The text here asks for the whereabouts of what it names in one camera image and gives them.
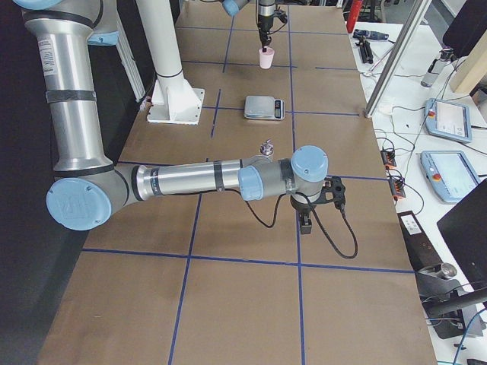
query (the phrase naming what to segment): small silver device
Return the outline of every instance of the small silver device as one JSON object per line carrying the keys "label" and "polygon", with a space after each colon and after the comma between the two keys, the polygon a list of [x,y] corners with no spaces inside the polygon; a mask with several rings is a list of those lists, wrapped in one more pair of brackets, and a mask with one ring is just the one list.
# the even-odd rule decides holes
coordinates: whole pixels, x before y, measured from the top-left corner
{"label": "small silver device", "polygon": [[285,117],[284,100],[248,96],[245,99],[243,115],[247,119],[283,120]]}

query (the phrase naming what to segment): white sticker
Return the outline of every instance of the white sticker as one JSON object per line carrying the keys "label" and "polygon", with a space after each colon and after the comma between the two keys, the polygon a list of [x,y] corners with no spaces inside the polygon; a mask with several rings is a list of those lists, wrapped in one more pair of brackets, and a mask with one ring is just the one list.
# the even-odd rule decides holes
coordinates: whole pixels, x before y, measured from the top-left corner
{"label": "white sticker", "polygon": [[44,76],[56,75],[58,73],[58,68],[51,40],[40,40],[38,44],[40,61],[43,64]]}
{"label": "white sticker", "polygon": [[422,232],[412,215],[403,215],[401,220],[403,220],[404,226],[408,230],[409,234],[413,235]]}

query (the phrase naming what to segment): white cup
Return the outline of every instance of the white cup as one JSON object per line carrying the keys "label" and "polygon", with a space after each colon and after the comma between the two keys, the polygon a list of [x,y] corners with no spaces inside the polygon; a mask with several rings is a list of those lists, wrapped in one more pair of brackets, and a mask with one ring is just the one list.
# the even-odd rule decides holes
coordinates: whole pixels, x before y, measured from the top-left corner
{"label": "white cup", "polygon": [[259,49],[259,65],[260,68],[271,68],[272,59],[274,58],[274,49],[271,47],[264,47],[266,51],[264,52],[262,48]]}

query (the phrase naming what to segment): red object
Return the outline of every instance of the red object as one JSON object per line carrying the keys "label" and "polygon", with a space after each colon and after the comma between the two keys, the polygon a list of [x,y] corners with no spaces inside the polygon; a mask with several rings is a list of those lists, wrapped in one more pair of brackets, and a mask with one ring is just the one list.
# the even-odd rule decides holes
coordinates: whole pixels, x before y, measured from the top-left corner
{"label": "red object", "polygon": [[347,32],[349,33],[353,32],[363,2],[364,0],[353,0],[352,6],[350,7],[349,19],[347,20]]}

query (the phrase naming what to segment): black wall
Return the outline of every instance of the black wall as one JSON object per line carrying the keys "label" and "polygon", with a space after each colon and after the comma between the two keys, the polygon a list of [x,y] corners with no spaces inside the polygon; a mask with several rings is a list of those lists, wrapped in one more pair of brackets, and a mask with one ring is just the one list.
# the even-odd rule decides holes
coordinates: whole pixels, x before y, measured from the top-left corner
{"label": "black wall", "polygon": [[[174,19],[177,1],[171,1]],[[135,1],[119,14],[146,87],[153,65]],[[35,363],[88,232],[66,230],[46,209],[57,161],[37,40],[20,8],[0,2],[0,363]],[[138,111],[116,47],[91,47],[103,144],[115,163]]]}

